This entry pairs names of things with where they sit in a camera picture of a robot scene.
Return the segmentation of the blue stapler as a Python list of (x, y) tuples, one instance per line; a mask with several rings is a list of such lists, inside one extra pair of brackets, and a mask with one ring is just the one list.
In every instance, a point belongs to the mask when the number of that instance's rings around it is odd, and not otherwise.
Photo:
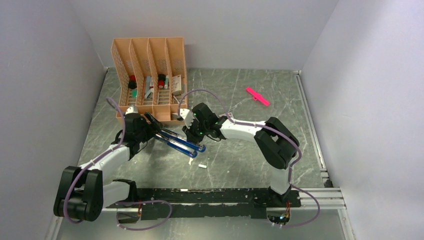
[(180, 153), (182, 153), (186, 156), (189, 156), (190, 158), (195, 158), (198, 155), (196, 150), (189, 148), (189, 147), (187, 147), (187, 146), (185, 146), (185, 145), (183, 145), (183, 144), (181, 144), (181, 143), (179, 143), (179, 142), (177, 142), (177, 141), (175, 141), (171, 138), (165, 137), (161, 134), (156, 134), (155, 138), (157, 140), (167, 144), (169, 147), (177, 150), (178, 152), (180, 152)]
[(205, 145), (203, 145), (201, 143), (192, 143), (192, 142), (189, 142), (189, 141), (187, 141), (187, 139), (183, 135), (178, 134), (176, 132), (173, 132), (173, 131), (171, 131), (169, 129), (164, 128), (158, 134), (160, 134), (160, 135), (162, 135), (162, 136), (164, 136), (166, 138), (173, 139), (174, 141), (176, 141), (178, 143), (181, 143), (181, 144), (183, 144), (183, 145), (185, 145), (185, 146), (187, 146), (187, 147), (189, 147), (191, 149), (194, 149), (197, 152), (203, 153), (206, 150), (206, 146)]

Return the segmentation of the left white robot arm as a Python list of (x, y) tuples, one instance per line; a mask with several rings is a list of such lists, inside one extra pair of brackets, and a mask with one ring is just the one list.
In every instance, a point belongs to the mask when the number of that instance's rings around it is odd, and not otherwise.
[(61, 175), (53, 214), (71, 223), (93, 222), (102, 209), (120, 202), (126, 208), (134, 207), (139, 200), (135, 181), (115, 179), (104, 185), (115, 169), (138, 154), (142, 145), (156, 136), (164, 125), (150, 113), (127, 113), (125, 128), (98, 157), (80, 166), (68, 166)]

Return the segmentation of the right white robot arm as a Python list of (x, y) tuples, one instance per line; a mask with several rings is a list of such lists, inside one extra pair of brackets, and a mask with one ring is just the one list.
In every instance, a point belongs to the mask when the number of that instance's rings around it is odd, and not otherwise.
[(236, 139), (255, 143), (272, 171), (270, 202), (275, 207), (288, 202), (290, 165), (300, 155), (300, 143), (278, 118), (243, 121), (229, 115), (217, 116), (205, 103), (192, 110), (180, 108), (178, 115), (184, 122), (182, 130), (189, 142), (200, 143), (208, 137), (216, 141)]

